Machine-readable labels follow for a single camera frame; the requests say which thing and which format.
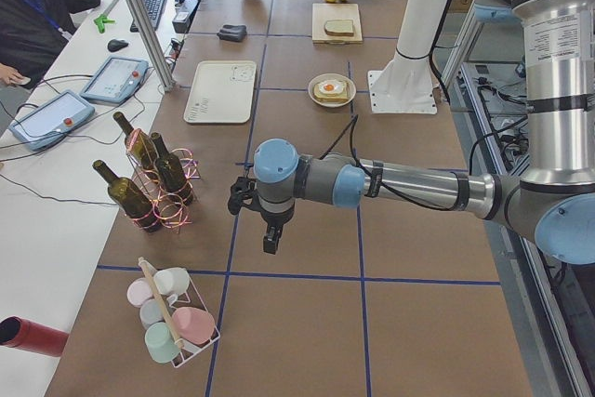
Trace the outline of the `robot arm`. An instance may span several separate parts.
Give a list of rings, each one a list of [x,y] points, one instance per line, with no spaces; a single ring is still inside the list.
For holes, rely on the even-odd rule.
[[[594,260],[594,0],[477,0],[481,19],[522,23],[529,166],[518,177],[442,172],[331,154],[299,154],[283,139],[261,143],[254,175],[238,179],[228,208],[258,211],[263,248],[275,253],[298,199],[356,207],[400,199],[493,220],[559,261]]]

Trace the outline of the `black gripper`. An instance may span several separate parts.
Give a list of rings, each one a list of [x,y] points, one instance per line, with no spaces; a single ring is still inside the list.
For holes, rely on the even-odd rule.
[[[268,225],[263,236],[263,251],[275,255],[282,238],[283,227],[294,216],[294,199],[288,198],[274,203],[259,196],[258,200],[261,207],[260,215]]]

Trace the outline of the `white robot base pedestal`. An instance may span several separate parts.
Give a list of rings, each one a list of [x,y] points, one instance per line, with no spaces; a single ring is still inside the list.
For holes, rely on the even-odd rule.
[[[375,114],[435,114],[431,52],[449,0],[407,0],[392,60],[368,73]]]

